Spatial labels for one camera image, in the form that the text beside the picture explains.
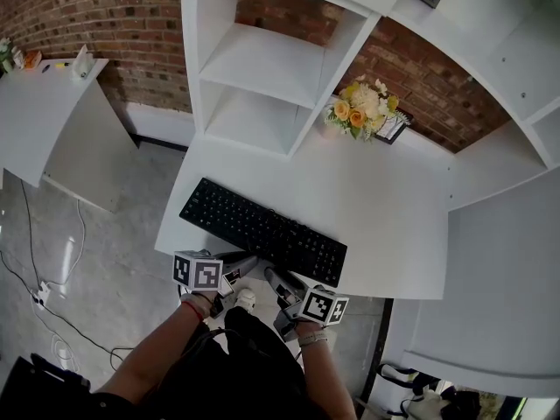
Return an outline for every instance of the forearm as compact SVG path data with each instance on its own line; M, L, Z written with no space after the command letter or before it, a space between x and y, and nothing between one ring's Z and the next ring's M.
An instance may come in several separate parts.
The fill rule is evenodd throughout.
M355 419L352 398L342 384L326 341L302 348L309 397L333 419Z
M122 396L133 403L140 402L180 358L199 323L194 310L187 304L181 304L127 356L99 391Z

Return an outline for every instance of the gray tiled floor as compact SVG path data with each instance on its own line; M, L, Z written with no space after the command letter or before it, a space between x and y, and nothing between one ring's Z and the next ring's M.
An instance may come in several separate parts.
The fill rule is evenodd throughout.
M80 203L87 226L82 258L65 287L53 287L47 306L105 347L133 347L177 306L169 279L172 259L153 249L183 154L143 143L130 167L115 214ZM7 263L36 287L25 201L19 179L4 173L0 191L0 249ZM81 246L76 201L43 182L25 186L31 208L33 251L42 278L62 281ZM255 314L270 324L277 305L267 283L247 278L257 295ZM377 339L383 300L352 297L342 324L332 328L333 355L353 394L359 394ZM94 388L112 374L109 356L46 311L38 315L65 340ZM15 359L39 353L54 362L52 335L32 313L29 294L0 263L0 388ZM296 350L294 343L290 349Z

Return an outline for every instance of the white cable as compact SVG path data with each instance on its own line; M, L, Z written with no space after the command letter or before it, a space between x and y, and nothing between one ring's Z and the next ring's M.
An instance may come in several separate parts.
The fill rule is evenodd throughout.
M33 302L33 297L30 296L30 300L31 300L31 310L33 311L33 314L35 315L35 317L37 319L39 319L41 321L41 323L43 324L43 326L45 326L45 328L52 333L52 338L51 338L51 353L52 356L54 356L54 359L59 363L60 368L67 370L67 366L64 366L62 364L62 361L70 361L72 362L72 368L73 368L73 372L78 373L80 372L80 364L78 363L78 360L76 359L76 355L74 354L74 350L70 347L70 345L64 340L64 338L62 338L62 336L60 336L57 332L55 332L54 330L52 330L49 325L46 324L46 322L37 314L37 312L35 311L35 305ZM68 350L68 352L70 352L70 357L69 358L64 358L62 356L60 356L60 354L57 352L56 346L58 344L64 344L66 346L66 349Z
M46 281L46 286L47 287L48 287L49 284L56 284L57 286L64 286L65 284L67 284L68 280L70 279L70 276L72 275L72 271L74 270L74 268L76 267L76 265L78 264L78 262L81 259L81 254L83 254L83 252L84 252L84 244L86 243L86 223L84 222L84 219L81 217L80 200L79 199L76 200L76 210L78 211L78 216L80 217L81 226L82 226L80 253L78 254L78 258L76 258L76 261L73 263L72 268L70 268L70 270L68 271L68 275L66 276L66 279L64 280L64 282L63 283L56 283L56 282L47 280Z

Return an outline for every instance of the white shoe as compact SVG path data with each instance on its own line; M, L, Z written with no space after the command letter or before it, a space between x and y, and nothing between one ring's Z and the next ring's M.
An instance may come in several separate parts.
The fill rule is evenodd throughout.
M253 312L255 308L256 295L250 289L240 290L237 294L237 299L235 300L235 306L240 306L243 310L249 314Z

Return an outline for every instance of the white baseboard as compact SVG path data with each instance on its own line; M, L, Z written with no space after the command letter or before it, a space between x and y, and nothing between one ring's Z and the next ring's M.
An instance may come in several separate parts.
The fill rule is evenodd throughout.
M193 114L136 102L111 101L111 106L130 134L182 146L189 146L193 140Z

